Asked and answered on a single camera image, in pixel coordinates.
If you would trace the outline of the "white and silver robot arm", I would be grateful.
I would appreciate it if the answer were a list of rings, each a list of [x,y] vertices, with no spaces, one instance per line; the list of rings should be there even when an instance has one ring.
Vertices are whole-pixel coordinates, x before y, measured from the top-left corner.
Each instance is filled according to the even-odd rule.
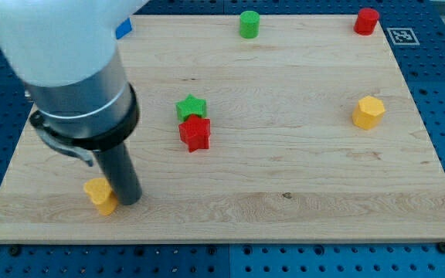
[[[137,111],[117,27],[148,0],[0,0],[0,49],[38,108],[36,132],[92,164],[97,139]]]

